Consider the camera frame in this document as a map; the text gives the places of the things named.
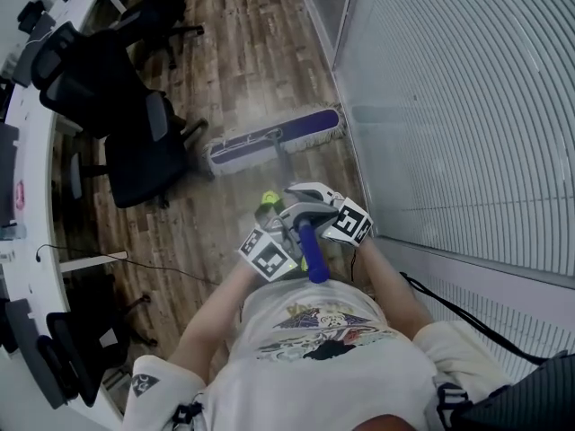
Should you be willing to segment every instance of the office chair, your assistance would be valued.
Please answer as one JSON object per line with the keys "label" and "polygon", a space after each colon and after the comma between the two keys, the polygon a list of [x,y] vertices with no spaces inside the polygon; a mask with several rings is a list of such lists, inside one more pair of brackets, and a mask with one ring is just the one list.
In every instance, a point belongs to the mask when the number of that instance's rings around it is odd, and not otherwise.
{"label": "office chair", "polygon": [[191,31],[197,35],[204,33],[201,25],[173,27],[177,21],[184,20],[185,11],[186,0],[142,0],[121,15],[113,29],[119,34],[124,46],[128,47],[140,40],[146,45],[146,52],[135,62],[137,70],[158,49],[167,52],[169,67],[174,69],[176,61],[170,38]]}
{"label": "office chair", "polygon": [[165,94],[144,86],[112,30],[86,37],[69,22],[60,26],[34,58],[32,81],[42,105],[89,135],[106,137],[106,172],[117,207],[162,199],[189,168],[184,143],[208,126],[201,119],[185,128]]}
{"label": "office chair", "polygon": [[45,10],[46,7],[41,0],[28,2],[18,14],[18,30],[29,35],[32,34],[34,27],[36,27]]}
{"label": "office chair", "polygon": [[[68,291],[70,312],[46,318],[50,336],[40,336],[37,349],[66,400],[78,394],[91,407],[106,370],[124,365],[130,337],[137,334],[124,322],[136,306],[149,303],[143,295],[119,310],[113,296],[113,276],[94,277],[88,286]],[[156,346],[155,340],[137,340]]]}
{"label": "office chair", "polygon": [[7,78],[0,76],[0,121],[4,121],[6,118],[13,90],[14,84]]}
{"label": "office chair", "polygon": [[18,349],[18,343],[6,316],[5,307],[9,302],[8,299],[0,298],[0,347],[4,347],[7,353],[12,354]]}

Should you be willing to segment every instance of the chair base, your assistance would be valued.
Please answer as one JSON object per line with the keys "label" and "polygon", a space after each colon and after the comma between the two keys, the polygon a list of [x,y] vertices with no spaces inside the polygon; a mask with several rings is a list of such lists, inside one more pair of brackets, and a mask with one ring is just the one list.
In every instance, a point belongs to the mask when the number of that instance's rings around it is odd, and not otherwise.
{"label": "chair base", "polygon": [[134,67],[136,70],[142,70],[144,68],[144,63],[160,49],[163,49],[168,54],[168,66],[170,70],[176,68],[176,57],[173,52],[173,47],[170,44],[170,38],[174,35],[184,35],[188,32],[196,32],[196,35],[200,36],[204,34],[204,26],[201,25],[191,25],[191,26],[181,26],[173,27],[168,31],[168,33],[159,40],[144,40],[146,45],[144,53],[137,60]]}
{"label": "chair base", "polygon": [[[199,119],[190,127],[186,126],[185,119],[181,119],[176,115],[171,117],[170,121],[174,125],[179,126],[181,128],[181,138],[183,139],[187,147],[190,147],[191,145],[198,142],[199,138],[202,137],[203,134],[208,129],[208,121],[206,119]],[[199,174],[205,176],[207,181],[209,182],[211,182],[214,179],[213,174],[209,171],[202,171],[198,163],[196,163],[193,169],[196,170]],[[157,203],[160,209],[167,209],[168,207],[170,207],[170,201],[168,200],[168,197],[165,193],[158,195]]]}
{"label": "chair base", "polygon": [[[140,298],[135,300],[134,302],[130,303],[129,305],[122,308],[119,313],[122,317],[126,317],[134,308],[139,306],[142,303],[151,303],[152,298],[148,294],[142,294]],[[146,345],[147,347],[157,347],[158,342],[156,339],[147,339],[146,337],[140,335],[133,327],[127,325],[129,336],[132,340],[137,343],[141,343]]]}
{"label": "chair base", "polygon": [[92,179],[94,177],[104,176],[108,173],[108,168],[101,164],[90,166],[82,165],[82,155],[77,153],[72,155],[70,161],[69,182],[74,199],[81,199],[84,195],[82,187],[83,179]]}

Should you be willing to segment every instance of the mop handle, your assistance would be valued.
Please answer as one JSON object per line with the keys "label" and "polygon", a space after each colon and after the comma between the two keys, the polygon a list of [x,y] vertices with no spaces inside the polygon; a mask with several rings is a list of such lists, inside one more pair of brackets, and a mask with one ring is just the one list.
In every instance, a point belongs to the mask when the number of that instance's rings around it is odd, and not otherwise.
{"label": "mop handle", "polygon": [[317,243],[314,228],[308,220],[300,221],[297,228],[302,252],[307,262],[309,280],[316,284],[327,281],[330,278],[330,270],[323,260],[322,251]]}

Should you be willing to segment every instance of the curved white desk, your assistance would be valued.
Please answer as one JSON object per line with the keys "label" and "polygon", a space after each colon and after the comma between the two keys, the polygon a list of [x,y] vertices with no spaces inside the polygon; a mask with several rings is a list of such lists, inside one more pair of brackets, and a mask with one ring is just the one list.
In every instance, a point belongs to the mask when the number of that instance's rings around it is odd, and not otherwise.
{"label": "curved white desk", "polygon": [[[57,0],[50,10],[56,26],[70,21],[80,30],[96,0]],[[6,123],[19,128],[20,137],[16,154],[14,186],[22,181],[24,207],[16,211],[16,221],[26,228],[26,238],[2,244],[12,247],[14,257],[4,263],[4,279],[11,300],[28,299],[38,332],[48,334],[46,315],[50,312],[69,311],[62,280],[58,252],[51,248],[36,250],[42,244],[55,244],[51,205],[52,146],[56,113],[44,108],[39,92],[32,85],[16,85],[6,116]],[[103,386],[92,408],[81,399],[69,406],[89,419],[109,429],[121,427],[122,416]]]}

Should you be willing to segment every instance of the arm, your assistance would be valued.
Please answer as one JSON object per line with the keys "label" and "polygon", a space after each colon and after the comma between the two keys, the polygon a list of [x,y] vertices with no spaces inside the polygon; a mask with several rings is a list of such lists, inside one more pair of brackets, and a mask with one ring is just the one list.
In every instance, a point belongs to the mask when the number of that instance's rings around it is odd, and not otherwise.
{"label": "arm", "polygon": [[415,298],[410,285],[395,271],[370,237],[358,247],[358,254],[363,259],[389,326],[413,340],[420,329],[433,322],[428,309]]}
{"label": "arm", "polygon": [[188,323],[168,362],[199,375],[208,384],[209,363],[231,329],[257,273],[240,260]]}

